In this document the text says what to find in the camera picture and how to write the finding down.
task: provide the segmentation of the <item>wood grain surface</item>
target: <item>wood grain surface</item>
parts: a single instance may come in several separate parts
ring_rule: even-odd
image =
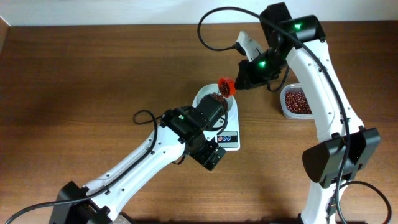
[[[352,107],[382,137],[357,179],[387,195],[397,223],[398,22],[322,25]],[[267,48],[259,24],[206,25],[203,36],[221,47],[240,30]],[[153,130],[132,123],[136,111],[190,104],[204,85],[236,77],[242,59],[204,48],[196,25],[11,27],[0,60],[0,222],[54,200],[70,180],[82,186],[115,166]],[[297,82],[293,74],[287,81]],[[238,92],[241,149],[213,172],[191,158],[167,166],[124,212],[162,221],[296,217],[310,183],[302,153],[318,142],[314,122],[285,119],[279,97],[266,88]],[[347,220],[386,217],[382,200],[362,187],[349,187],[341,204]],[[47,223],[51,211],[15,223]]]

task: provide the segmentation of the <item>black cable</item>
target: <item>black cable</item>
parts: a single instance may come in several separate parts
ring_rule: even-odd
[[[198,37],[199,37],[200,42],[201,42],[205,47],[207,47],[208,49],[214,50],[214,51],[224,51],[224,50],[237,49],[237,48],[240,46],[240,44],[239,44],[238,42],[236,42],[234,45],[232,45],[232,46],[230,46],[230,47],[225,47],[225,48],[222,48],[222,49],[216,49],[216,48],[214,48],[214,47],[210,47],[209,45],[207,45],[206,42],[202,39],[201,34],[200,34],[200,27],[201,27],[201,24],[202,24],[202,22],[205,20],[205,18],[206,18],[208,15],[210,15],[211,13],[209,13],[209,12],[206,13],[206,14],[200,19],[200,21],[199,21],[199,23],[198,23]]]
[[[282,81],[281,81],[280,85],[278,86],[278,88],[276,88],[275,90],[271,90],[271,85],[268,82],[268,84],[267,84],[268,91],[273,92],[273,93],[278,92],[285,85],[286,79],[289,76],[289,70],[290,70],[289,66],[286,67],[284,78],[282,79]]]
[[[344,108],[344,104],[343,104],[343,102],[342,102],[342,100],[340,98],[340,95],[338,94],[338,91],[336,89],[335,84],[333,83],[333,80],[330,78],[328,70],[326,69],[325,66],[323,66],[323,64],[320,61],[320,59],[305,44],[303,44],[301,41],[296,39],[294,36],[292,36],[290,33],[286,32],[285,30],[283,30],[282,28],[280,28],[276,24],[272,23],[271,21],[268,21],[267,19],[263,18],[260,15],[257,15],[254,12],[251,12],[251,11],[248,11],[248,10],[245,10],[245,9],[241,9],[239,7],[219,7],[219,8],[216,8],[216,9],[213,9],[213,10],[210,10],[209,12],[207,12],[200,19],[200,22],[203,21],[205,17],[207,17],[208,15],[210,15],[210,14],[212,14],[214,12],[224,11],[224,10],[239,11],[239,12],[243,12],[243,13],[249,14],[251,16],[254,16],[254,17],[258,18],[261,22],[267,24],[268,26],[270,26],[271,28],[276,30],[277,32],[279,32],[282,35],[288,37],[295,44],[297,44],[300,47],[302,47],[303,49],[305,49],[307,51],[307,53],[311,56],[311,58],[314,59],[314,61],[319,65],[319,67],[321,68],[323,74],[325,74],[325,77],[328,80],[330,88],[332,89],[333,94],[334,94],[334,96],[336,98],[338,106],[340,107],[341,115],[343,116],[343,123],[344,123],[345,130],[346,130],[346,136],[345,136],[346,150],[344,152],[343,160],[341,162],[341,167],[339,169],[338,176],[337,176],[337,184],[336,184],[336,190],[335,190],[335,199],[336,199],[336,209],[337,209],[338,215],[339,215],[341,221],[344,224],[347,224],[347,221],[344,219],[344,216],[343,216],[343,214],[341,212],[340,201],[339,201],[339,190],[340,190],[340,185],[341,185],[341,178],[343,177],[344,166],[345,166],[345,164],[347,162],[348,155],[349,155],[349,150],[350,150],[350,147],[351,147],[351,135],[349,133],[348,119],[347,119],[347,114],[346,114],[346,111],[345,111],[345,108]]]
[[[149,124],[149,123],[152,123],[152,122],[153,122],[153,120],[138,122],[138,121],[136,121],[137,115],[138,115],[138,114],[136,113],[136,114],[134,114],[134,115],[132,116],[132,122],[133,122],[134,124],[136,124],[136,125]],[[162,118],[162,117],[163,117],[163,115],[160,115],[160,116],[156,117],[155,119],[158,120],[158,119],[160,119],[160,118]]]
[[[342,184],[340,186],[340,188],[343,188],[343,187],[348,186],[348,185],[354,185],[354,184],[367,186],[370,189],[374,190],[377,194],[380,195],[380,197],[383,199],[384,203],[387,206],[387,218],[384,220],[383,223],[389,223],[391,221],[391,218],[392,218],[392,208],[391,208],[391,204],[388,201],[387,197],[379,189],[377,189],[375,186],[373,186],[373,185],[371,185],[369,183],[363,182],[363,181],[352,180],[350,182],[346,182],[346,183]]]
[[[143,113],[146,112],[148,113],[151,117],[152,117],[152,122],[154,123],[154,139],[152,141],[152,144],[149,147],[149,150],[147,150],[140,158],[138,158],[138,160],[136,162],[134,162],[133,164],[131,164],[131,166],[129,166],[121,175],[119,175],[117,178],[115,178],[111,183],[109,183],[108,185],[104,186],[101,190],[86,196],[84,198],[80,198],[80,199],[75,199],[75,200],[61,200],[61,201],[54,201],[54,202],[44,202],[44,203],[38,203],[36,205],[31,205],[29,207],[26,207],[22,210],[20,210],[19,212],[13,214],[13,216],[11,216],[7,221],[6,224],[10,224],[12,221],[14,221],[16,218],[18,218],[19,216],[38,209],[38,208],[44,208],[44,207],[51,207],[51,206],[57,206],[57,205],[65,205],[65,204],[76,204],[76,203],[80,203],[80,202],[85,202],[88,201],[96,196],[99,196],[100,194],[106,192],[110,187],[112,187],[115,183],[117,183],[119,180],[121,180],[126,174],[128,174],[133,168],[135,168],[135,166],[137,166],[142,160],[144,160],[154,149],[155,144],[156,144],[156,140],[157,140],[157,122],[156,122],[156,118],[154,116],[154,114],[152,114],[149,110],[140,110],[138,111],[133,117],[137,116],[139,113]]]
[[[172,164],[181,165],[184,162],[186,156],[187,156],[186,154],[182,155],[180,162],[173,161]]]
[[[223,120],[224,120],[224,124],[222,125],[222,128],[221,128],[221,130],[217,133],[217,135],[221,134],[221,133],[226,129],[226,127],[227,127],[227,125],[228,125],[228,112],[227,112],[227,111],[225,112],[225,119],[223,119]]]

